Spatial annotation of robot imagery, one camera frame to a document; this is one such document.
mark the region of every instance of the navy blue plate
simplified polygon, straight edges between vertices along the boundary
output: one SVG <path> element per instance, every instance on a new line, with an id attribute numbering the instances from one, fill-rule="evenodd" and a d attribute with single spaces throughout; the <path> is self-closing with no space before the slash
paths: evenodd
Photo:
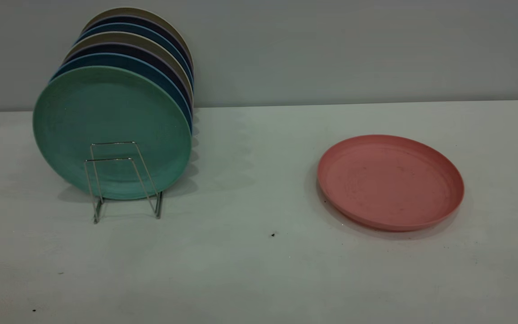
<path id="1" fill-rule="evenodd" d="M 191 108 L 191 113 L 193 113 L 193 101 L 192 98 L 189 96 L 187 85 L 185 85 L 181 81 L 181 78 L 179 78 L 177 73 L 165 61 L 163 61 L 162 59 L 160 59 L 159 57 L 145 49 L 122 43 L 101 43 L 97 45 L 84 47 L 80 51 L 76 51 L 70 57 L 66 58 L 63 64 L 67 64 L 70 61 L 73 61 L 74 59 L 83 57 L 85 55 L 97 53 L 115 53 L 128 55 L 130 57 L 134 57 L 136 59 L 140 59 L 141 61 L 151 64 L 156 69 L 160 70 L 163 74 L 168 76 L 171 82 L 173 82 L 177 86 L 177 88 L 179 88 L 179 91 L 181 91 L 181 95 L 183 95 L 183 98 L 187 100 L 187 103 Z"/>
<path id="2" fill-rule="evenodd" d="M 181 64 L 181 66 L 185 69 L 185 72 L 187 72 L 191 84 L 193 84 L 193 65 L 189 61 L 189 57 L 187 56 L 185 49 L 181 47 L 173 35 L 171 35 L 160 25 L 138 17 L 109 17 L 103 20 L 99 20 L 95 24 L 91 25 L 89 29 L 81 34 L 81 36 L 77 39 L 77 42 L 86 37 L 89 37 L 90 35 L 95 35 L 102 32 L 134 33 L 156 42 L 164 49 L 169 51 L 169 53 L 171 53 L 171 55 L 173 55 L 173 57 L 179 61 L 179 64 Z"/>
<path id="3" fill-rule="evenodd" d="M 135 72 L 140 76 L 143 76 L 163 89 L 169 96 L 177 103 L 181 112 L 185 115 L 187 123 L 189 124 L 189 130 L 193 133 L 192 117 L 189 105 L 177 86 L 171 82 L 171 80 L 160 70 L 157 70 L 154 66 L 140 59 L 130 57 L 129 55 L 114 54 L 114 53 L 97 53 L 89 54 L 83 57 L 76 58 L 67 64 L 64 64 L 59 70 L 53 75 L 50 82 L 56 77 L 84 66 L 113 66 L 115 68 L 125 68 L 128 71 Z"/>

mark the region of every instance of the plate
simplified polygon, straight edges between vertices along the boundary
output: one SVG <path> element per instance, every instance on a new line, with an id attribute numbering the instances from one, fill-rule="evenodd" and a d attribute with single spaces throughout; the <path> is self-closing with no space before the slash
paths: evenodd
<path id="1" fill-rule="evenodd" d="M 191 52 L 189 51 L 189 47 L 187 46 L 187 43 L 185 43 L 185 39 L 181 36 L 179 31 L 177 31 L 177 29 L 175 29 L 171 24 L 169 24 L 165 19 L 161 18 L 160 16 L 158 16 L 152 12 L 148 12 L 143 9 L 129 8 L 129 7 L 109 9 L 109 10 L 99 13 L 97 16 L 93 17 L 92 20 L 90 20 L 88 22 L 88 24 L 85 25 L 85 27 L 84 27 L 83 31 L 81 31 L 81 33 L 84 33 L 85 31 L 87 31 L 89 29 L 89 27 L 91 25 L 95 24 L 97 21 L 108 18 L 110 16 L 136 16 L 136 17 L 150 20 L 153 23 L 160 25 L 161 27 L 163 27 L 164 29 L 169 31 L 173 35 L 173 37 L 175 37 L 175 39 L 177 39 L 177 41 L 179 43 L 181 43 L 181 46 L 183 46 L 183 48 L 187 52 L 187 55 L 189 56 L 189 61 L 191 61 L 191 64 L 193 65 L 193 57 L 191 57 Z"/>
<path id="2" fill-rule="evenodd" d="M 141 35 L 145 38 L 148 38 L 157 44 L 161 45 L 164 49 L 169 51 L 171 55 L 181 64 L 181 67 L 187 72 L 187 76 L 189 76 L 189 80 L 191 81 L 191 84 L 193 84 L 193 73 L 191 72 L 191 69 L 189 68 L 189 64 L 187 64 L 187 61 L 185 61 L 185 58 L 177 51 L 174 45 L 172 45 L 166 38 L 162 37 L 160 34 L 150 30 L 149 28 L 142 27 L 135 24 L 127 24 L 122 22 L 116 22 L 112 24 L 105 24 L 105 25 L 99 25 L 97 27 L 93 27 L 92 29 L 89 29 L 88 31 L 85 31 L 83 35 L 79 37 L 77 41 L 81 41 L 82 39 L 85 39 L 89 36 L 96 35 L 98 33 L 103 32 L 127 32 L 127 33 L 133 33 L 136 35 Z"/>
<path id="3" fill-rule="evenodd" d="M 187 51 L 185 51 L 183 46 L 181 46 L 177 39 L 175 39 L 175 37 L 173 37 L 173 35 L 171 35 L 166 29 L 162 28 L 160 25 L 157 25 L 152 21 L 135 16 L 111 16 L 97 21 L 89 27 L 88 31 L 92 30 L 95 27 L 113 23 L 127 23 L 139 25 L 158 33 L 159 35 L 161 35 L 161 37 L 169 41 L 169 43 L 171 43 L 173 47 L 179 52 L 179 55 L 186 60 L 189 72 L 191 73 L 193 71 L 193 64 L 191 61 L 189 61 L 189 56 L 187 55 Z"/>
<path id="4" fill-rule="evenodd" d="M 319 161 L 319 186 L 344 215 L 381 230 L 419 230 L 444 220 L 463 200 L 457 168 L 422 143 L 364 135 L 332 146 Z"/>
<path id="5" fill-rule="evenodd" d="M 91 158 L 91 143 L 136 141 L 157 191 L 181 176 L 191 153 L 189 125 L 175 101 L 151 80 L 109 66 L 76 68 L 50 82 L 35 105 L 33 133 L 47 163 L 85 192 L 84 160 Z M 133 145 L 100 146 L 94 152 L 95 158 L 133 158 L 152 193 Z M 98 162 L 97 172 L 104 197 L 145 197 L 130 162 Z M 90 176 L 98 195 L 93 172 Z"/>
<path id="6" fill-rule="evenodd" d="M 166 62 L 162 61 L 156 55 L 144 49 L 140 49 L 139 47 L 135 47 L 132 45 L 118 43 L 101 43 L 98 45 L 84 47 L 80 51 L 76 51 L 74 54 L 72 54 L 70 57 L 66 59 L 64 64 L 73 61 L 76 58 L 97 53 L 115 53 L 128 55 L 130 57 L 134 57 L 136 59 L 140 59 L 141 61 L 151 64 L 152 66 L 160 70 L 163 74 L 165 74 L 171 80 L 171 82 L 173 82 L 173 84 L 177 86 L 179 91 L 181 91 L 181 95 L 183 95 L 183 98 L 187 100 L 187 103 L 191 108 L 191 116 L 193 116 L 193 98 L 190 97 L 191 92 L 187 90 L 187 86 L 183 84 L 179 76 L 177 76 L 177 73 Z"/>
<path id="7" fill-rule="evenodd" d="M 185 70 L 183 70 L 183 68 L 181 67 L 181 64 L 179 64 L 179 62 L 177 62 L 173 55 L 171 55 L 161 45 L 140 35 L 126 33 L 122 31 L 109 31 L 89 36 L 86 39 L 82 39 L 79 43 L 73 45 L 73 47 L 69 50 L 69 53 L 67 53 L 65 58 L 69 58 L 74 53 L 84 49 L 85 47 L 99 45 L 101 43 L 121 43 L 126 45 L 133 45 L 135 47 L 139 47 L 140 49 L 144 49 L 150 53 L 155 54 L 158 58 L 160 58 L 162 61 L 165 61 L 167 64 L 169 64 L 169 66 L 171 66 L 171 68 L 175 71 L 179 78 L 181 78 L 183 84 L 189 85 L 188 89 L 189 92 L 191 92 L 191 98 L 193 98 L 193 84 L 191 84 L 191 81 L 189 80 L 189 77 L 187 76 Z"/>
<path id="8" fill-rule="evenodd" d="M 168 76 L 161 73 L 160 70 L 151 64 L 145 61 L 141 61 L 140 59 L 130 57 L 129 55 L 115 53 L 96 53 L 85 55 L 61 66 L 55 75 L 51 78 L 51 81 L 53 81 L 54 78 L 60 76 L 61 74 L 76 68 L 82 68 L 84 66 L 113 66 L 114 68 L 125 68 L 125 70 L 135 72 L 140 76 L 148 78 L 157 84 L 157 86 L 161 87 L 161 89 L 169 94 L 169 96 L 179 105 L 181 112 L 183 115 L 185 115 L 185 119 L 189 124 L 189 130 L 192 130 L 191 110 L 189 109 L 187 100 L 185 100 L 181 94 L 181 91 L 179 91 L 179 88 L 177 88 L 177 86 L 168 78 Z"/>

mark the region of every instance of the gray wall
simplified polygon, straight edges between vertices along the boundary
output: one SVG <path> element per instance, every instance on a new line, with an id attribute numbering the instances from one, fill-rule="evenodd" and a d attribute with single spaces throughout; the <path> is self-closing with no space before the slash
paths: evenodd
<path id="1" fill-rule="evenodd" d="M 129 4 L 183 33 L 199 106 L 518 99 L 518 0 L 0 0 L 0 109 Z"/>

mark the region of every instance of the table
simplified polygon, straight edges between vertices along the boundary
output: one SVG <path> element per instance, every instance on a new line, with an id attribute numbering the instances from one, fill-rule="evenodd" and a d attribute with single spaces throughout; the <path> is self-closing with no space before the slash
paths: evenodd
<path id="1" fill-rule="evenodd" d="M 325 202 L 323 152 L 378 133 L 457 166 L 454 217 L 385 233 Z M 31 112 L 0 112 L 0 324 L 518 323 L 518 101 L 200 108 L 194 134 L 160 220 L 94 225 Z"/>

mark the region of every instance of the stack of plates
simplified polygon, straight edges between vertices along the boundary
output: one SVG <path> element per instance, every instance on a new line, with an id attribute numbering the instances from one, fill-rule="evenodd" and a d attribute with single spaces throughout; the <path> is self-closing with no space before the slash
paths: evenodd
<path id="1" fill-rule="evenodd" d="M 159 16 L 116 8 L 85 26 L 43 90 L 33 132 L 49 165 L 88 192 L 90 145 L 135 141 L 157 191 L 183 173 L 191 153 L 193 59 L 181 35 Z M 93 149 L 94 158 L 130 157 L 150 188 L 134 145 Z M 130 163 L 96 163 L 103 197 L 145 197 Z M 94 172 L 92 191 L 98 195 Z"/>

